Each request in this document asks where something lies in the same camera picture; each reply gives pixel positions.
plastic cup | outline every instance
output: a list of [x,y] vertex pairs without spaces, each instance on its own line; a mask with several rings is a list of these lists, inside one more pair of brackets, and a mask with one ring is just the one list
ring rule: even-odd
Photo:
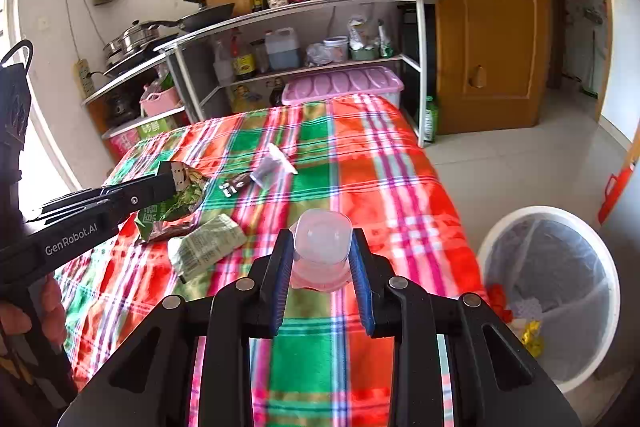
[[291,227],[296,256],[293,288],[333,292],[351,281],[348,256],[353,227],[340,212],[310,208]]

door handle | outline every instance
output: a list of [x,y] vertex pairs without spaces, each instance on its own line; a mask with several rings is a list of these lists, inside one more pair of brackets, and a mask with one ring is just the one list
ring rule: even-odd
[[469,77],[469,86],[476,89],[482,89],[486,87],[486,71],[482,66],[476,66],[473,73]]

pink basket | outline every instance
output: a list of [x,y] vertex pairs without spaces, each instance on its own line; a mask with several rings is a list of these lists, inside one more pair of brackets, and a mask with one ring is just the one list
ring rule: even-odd
[[145,111],[147,116],[155,116],[157,114],[171,111],[180,103],[180,96],[175,87],[162,92],[153,92],[145,100],[140,100],[140,107]]

colorful checkered blanket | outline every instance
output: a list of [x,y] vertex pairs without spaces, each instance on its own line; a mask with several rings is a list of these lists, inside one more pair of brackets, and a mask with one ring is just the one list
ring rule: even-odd
[[[227,199],[223,179],[254,168],[273,142],[298,170],[268,190],[252,187]],[[390,103],[375,96],[274,107],[208,120],[144,140],[107,184],[180,160],[215,178],[199,219],[220,212],[239,223],[247,243],[182,285],[166,243],[136,245],[133,216],[120,234],[58,270],[68,310],[65,349],[82,387],[165,295],[215,294],[270,253],[276,235],[308,208],[347,215],[364,229],[373,253],[398,275],[443,296],[484,293],[460,220],[415,135]],[[285,319],[273,341],[251,345],[255,423],[261,426],[387,423],[392,340],[370,339],[360,325],[353,285],[325,294],[289,289]],[[196,425],[199,349],[191,401]],[[446,358],[442,358],[446,421],[452,421]]]

crumpled wrapper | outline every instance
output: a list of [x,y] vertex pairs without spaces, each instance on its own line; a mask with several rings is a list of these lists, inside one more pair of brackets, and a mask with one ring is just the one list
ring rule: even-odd
[[197,227],[198,219],[193,213],[204,201],[209,178],[188,165],[184,167],[190,181],[184,190],[136,214],[135,223],[143,242],[185,235]]

